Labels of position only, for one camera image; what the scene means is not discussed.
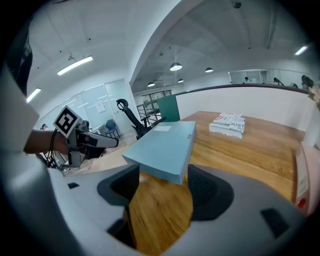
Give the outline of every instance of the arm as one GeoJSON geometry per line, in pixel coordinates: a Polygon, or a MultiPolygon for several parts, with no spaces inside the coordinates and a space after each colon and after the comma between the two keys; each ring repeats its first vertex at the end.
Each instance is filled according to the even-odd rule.
{"type": "MultiPolygon", "coordinates": [[[[53,131],[33,130],[30,133],[28,140],[26,141],[24,152],[26,152],[27,154],[48,152],[50,150],[50,142],[53,133],[53,131]]],[[[52,150],[59,151],[64,155],[68,154],[69,149],[67,146],[66,138],[59,132],[57,132],[54,137],[52,150]]]]}

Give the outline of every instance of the robotic arm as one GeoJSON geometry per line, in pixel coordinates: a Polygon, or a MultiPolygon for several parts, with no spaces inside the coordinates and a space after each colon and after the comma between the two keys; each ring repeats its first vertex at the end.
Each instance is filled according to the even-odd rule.
{"type": "Polygon", "coordinates": [[[67,105],[53,124],[66,138],[68,164],[64,167],[80,167],[85,159],[98,158],[105,148],[116,148],[119,140],[89,132],[89,122],[82,120],[67,105]]]}

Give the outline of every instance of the green panel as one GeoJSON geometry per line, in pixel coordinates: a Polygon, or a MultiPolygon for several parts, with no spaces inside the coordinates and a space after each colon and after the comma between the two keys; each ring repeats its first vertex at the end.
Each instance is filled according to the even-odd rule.
{"type": "Polygon", "coordinates": [[[177,100],[175,95],[166,96],[157,100],[162,118],[165,122],[177,122],[180,120],[177,100]]]}

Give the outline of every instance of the blue chair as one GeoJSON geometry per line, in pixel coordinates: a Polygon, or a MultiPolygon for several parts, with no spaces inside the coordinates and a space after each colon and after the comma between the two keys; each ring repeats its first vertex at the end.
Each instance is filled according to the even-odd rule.
{"type": "Polygon", "coordinates": [[[110,135],[112,137],[111,134],[113,134],[114,137],[116,137],[115,135],[115,131],[118,134],[118,137],[120,137],[118,130],[117,130],[117,126],[116,123],[114,122],[113,119],[109,119],[108,121],[106,121],[105,127],[108,129],[108,131],[105,133],[105,135],[110,135]]]}

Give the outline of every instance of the light blue box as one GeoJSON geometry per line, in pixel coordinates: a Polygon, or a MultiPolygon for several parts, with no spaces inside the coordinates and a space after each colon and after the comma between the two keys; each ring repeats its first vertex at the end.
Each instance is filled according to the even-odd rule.
{"type": "Polygon", "coordinates": [[[182,184],[196,136],[195,121],[161,122],[122,156],[140,171],[182,184]]]}

